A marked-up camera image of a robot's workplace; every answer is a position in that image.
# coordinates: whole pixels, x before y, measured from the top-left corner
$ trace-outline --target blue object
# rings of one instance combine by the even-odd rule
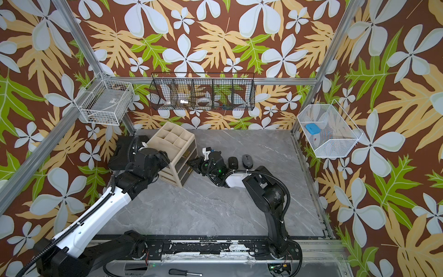
[[[311,135],[316,135],[321,132],[320,128],[315,123],[309,123],[305,128]]]

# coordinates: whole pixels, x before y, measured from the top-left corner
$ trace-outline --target white device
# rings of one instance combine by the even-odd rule
[[[109,187],[105,193],[76,221],[74,221],[69,227],[54,236],[54,239],[60,237],[67,229],[73,225],[77,225],[77,222],[87,215],[89,211],[94,209],[100,202],[111,192]],[[124,206],[131,202],[131,197],[128,193],[122,193],[122,189],[115,188],[114,194],[97,209],[92,215],[90,215],[82,225],[79,225],[72,233],[68,234],[64,239],[57,243],[57,247],[63,249],[68,247],[67,253],[73,257],[78,258],[80,254],[85,251],[86,246],[92,240],[92,238],[99,232],[99,230]]]

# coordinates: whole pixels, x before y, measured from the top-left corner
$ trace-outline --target drawer organizer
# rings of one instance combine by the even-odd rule
[[[166,122],[147,142],[147,146],[165,151],[171,161],[159,172],[160,179],[174,186],[183,187],[192,173],[192,169],[185,163],[198,155],[195,135],[174,123]]]

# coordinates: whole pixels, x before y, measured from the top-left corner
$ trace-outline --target drawer handle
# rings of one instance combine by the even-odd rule
[[[190,152],[186,151],[185,154],[182,156],[182,158],[186,159],[189,156]]]

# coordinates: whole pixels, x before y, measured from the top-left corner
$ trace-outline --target black computer mouse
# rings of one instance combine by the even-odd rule
[[[243,166],[246,169],[251,169],[252,166],[254,165],[254,163],[252,162],[251,155],[245,154],[245,155],[242,156],[241,160],[243,161]]]

